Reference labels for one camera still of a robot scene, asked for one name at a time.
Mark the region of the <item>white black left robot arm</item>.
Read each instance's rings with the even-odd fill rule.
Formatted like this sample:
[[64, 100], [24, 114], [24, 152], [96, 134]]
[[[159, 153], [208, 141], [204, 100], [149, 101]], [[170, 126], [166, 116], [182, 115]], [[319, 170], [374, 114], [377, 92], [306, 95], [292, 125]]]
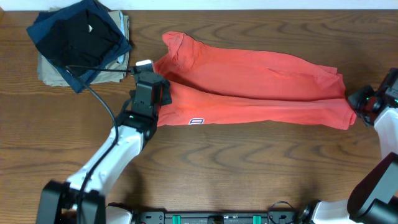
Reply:
[[136, 89], [125, 102], [104, 144], [64, 183], [43, 188], [37, 223], [132, 223], [126, 208], [107, 206], [105, 199], [125, 167], [138, 156], [157, 130], [160, 107], [171, 102], [170, 83], [157, 73], [135, 74]]

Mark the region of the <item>red printed t-shirt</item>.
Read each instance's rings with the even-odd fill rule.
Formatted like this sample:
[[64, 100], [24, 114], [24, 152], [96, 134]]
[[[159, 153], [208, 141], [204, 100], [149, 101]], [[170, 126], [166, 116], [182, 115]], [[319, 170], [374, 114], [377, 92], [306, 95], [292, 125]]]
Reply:
[[280, 121], [348, 129], [356, 115], [335, 67], [270, 51], [222, 49], [182, 32], [162, 36], [167, 53], [155, 70], [172, 102], [159, 126]]

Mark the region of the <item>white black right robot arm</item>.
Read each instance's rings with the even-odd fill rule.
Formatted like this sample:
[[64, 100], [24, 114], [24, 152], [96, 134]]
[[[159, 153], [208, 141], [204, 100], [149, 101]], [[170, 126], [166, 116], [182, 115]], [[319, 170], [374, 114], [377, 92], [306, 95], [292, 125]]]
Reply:
[[397, 223], [397, 88], [366, 86], [349, 97], [379, 137], [382, 160], [354, 188], [349, 199], [307, 206], [297, 223]]

